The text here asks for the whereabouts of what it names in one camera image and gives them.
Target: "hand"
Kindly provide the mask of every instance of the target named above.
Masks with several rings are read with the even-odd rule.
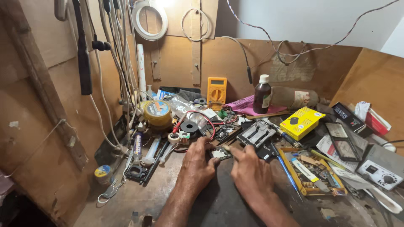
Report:
[[[189,146],[178,174],[175,187],[179,187],[183,193],[193,198],[196,198],[212,180],[215,176],[215,165],[220,162],[219,158],[211,158],[206,163],[206,150],[215,147],[209,141],[210,138],[201,137]]]
[[[270,165],[258,158],[252,145],[243,151],[230,147],[230,151],[235,158],[231,176],[240,194],[251,208],[267,201],[274,194]]]

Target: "workbench surface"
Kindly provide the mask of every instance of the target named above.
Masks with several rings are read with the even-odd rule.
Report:
[[[241,148],[238,142],[233,146]],[[74,227],[135,227],[142,226],[145,216],[157,220],[175,185],[184,155],[171,153],[166,164],[156,169],[145,187],[128,180],[106,204],[97,202],[98,195],[105,191],[104,187],[97,185]],[[230,176],[232,166],[233,159],[227,159],[217,167],[215,178],[195,201],[188,226],[265,226],[237,192]],[[122,169],[121,165],[117,172],[122,172]],[[386,226],[376,203],[369,197],[358,200],[351,195],[311,196],[303,197],[302,202],[278,160],[272,160],[271,169],[276,193],[301,226]],[[395,227],[404,226],[399,220],[403,220],[402,217],[397,219],[391,215],[391,218]]]

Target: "knob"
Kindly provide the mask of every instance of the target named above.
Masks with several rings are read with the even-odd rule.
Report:
[[[386,183],[386,184],[392,184],[392,183],[394,183],[394,178],[391,177],[391,176],[389,176],[389,175],[384,176],[384,177],[383,177],[383,180],[384,180],[384,183]]]

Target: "left hand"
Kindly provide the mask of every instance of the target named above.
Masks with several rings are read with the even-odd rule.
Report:
[[[215,165],[220,162],[219,158],[211,158],[206,163],[206,150],[215,147],[209,141],[209,137],[201,137],[189,146],[175,184],[177,189],[194,199],[215,176]]]

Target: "yellow multimeter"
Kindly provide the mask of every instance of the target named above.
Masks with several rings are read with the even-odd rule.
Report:
[[[209,77],[208,78],[208,98],[207,103],[226,103],[227,78]],[[221,110],[220,104],[211,105],[212,110]]]

